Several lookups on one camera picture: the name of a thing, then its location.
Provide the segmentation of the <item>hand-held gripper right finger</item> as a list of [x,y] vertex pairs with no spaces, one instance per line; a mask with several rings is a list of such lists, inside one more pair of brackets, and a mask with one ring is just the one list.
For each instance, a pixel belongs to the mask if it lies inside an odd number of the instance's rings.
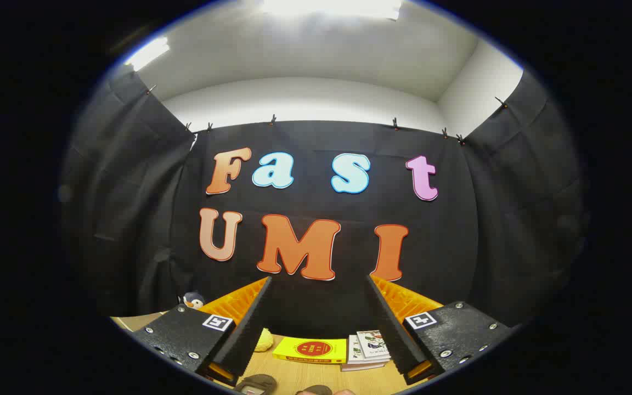
[[514,334],[467,302],[441,304],[374,275],[366,289],[376,329],[409,385],[474,362]]

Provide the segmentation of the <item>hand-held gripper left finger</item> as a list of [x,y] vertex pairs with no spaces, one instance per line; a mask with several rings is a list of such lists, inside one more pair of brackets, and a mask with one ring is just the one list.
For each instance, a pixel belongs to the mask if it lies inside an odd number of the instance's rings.
[[260,309],[272,282],[265,277],[201,308],[181,303],[131,335],[188,372],[235,385],[262,333],[265,315]]

